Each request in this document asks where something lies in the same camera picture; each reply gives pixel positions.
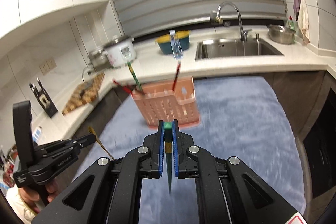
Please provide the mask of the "person's left hand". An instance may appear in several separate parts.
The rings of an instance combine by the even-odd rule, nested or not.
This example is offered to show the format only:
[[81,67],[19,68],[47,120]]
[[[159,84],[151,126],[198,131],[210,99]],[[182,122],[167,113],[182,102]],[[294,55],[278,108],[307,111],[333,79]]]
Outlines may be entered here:
[[[50,181],[48,184],[45,184],[45,188],[48,195],[48,202],[52,202],[55,197],[59,194],[59,185],[56,180]],[[28,205],[28,207],[35,213],[39,213],[41,210],[37,206],[37,202],[41,200],[38,192],[25,186],[18,189],[19,195],[22,200]]]

